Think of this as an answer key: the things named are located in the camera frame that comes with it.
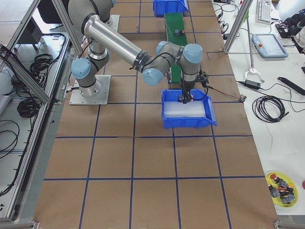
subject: green board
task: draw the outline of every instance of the green board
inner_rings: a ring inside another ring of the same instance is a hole
[[[167,41],[180,46],[187,45],[185,34],[178,36],[175,34],[176,30],[178,31],[184,30],[182,13],[166,13],[165,26],[166,26]],[[172,83],[179,83],[180,76],[181,76],[181,68],[174,64],[172,66]]]

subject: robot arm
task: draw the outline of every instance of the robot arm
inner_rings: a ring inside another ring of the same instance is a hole
[[[157,56],[152,57],[119,33],[110,30],[106,23],[110,20],[110,10],[114,5],[115,0],[70,0],[69,2],[69,17],[72,23],[91,40],[86,63],[84,60],[78,60],[72,65],[72,71],[80,86],[88,91],[88,88],[94,85],[94,75],[108,61],[108,49],[132,65],[133,69],[141,72],[143,80],[152,86],[162,80],[172,64],[181,66],[183,72],[181,86],[184,96],[182,100],[190,101],[190,90],[196,82],[203,81],[203,77],[198,74],[203,54],[201,46],[188,44],[183,47],[170,42],[160,42],[156,50]],[[88,64],[91,65],[90,68],[80,71],[82,65]],[[87,92],[87,95],[93,94],[94,89]]]

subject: white keyboard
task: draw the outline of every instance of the white keyboard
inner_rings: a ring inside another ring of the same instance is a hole
[[[258,0],[256,21],[264,24],[271,22],[272,2],[270,0]]]

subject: white bin bottom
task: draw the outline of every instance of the white bin bottom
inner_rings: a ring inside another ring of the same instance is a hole
[[[192,101],[187,104],[180,102],[164,102],[165,118],[205,117],[202,101]]]

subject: red object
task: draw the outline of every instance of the red object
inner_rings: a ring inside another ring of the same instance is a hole
[[[276,178],[276,174],[275,174],[275,173],[273,173],[273,174],[270,176],[270,179],[274,179],[274,178]]]

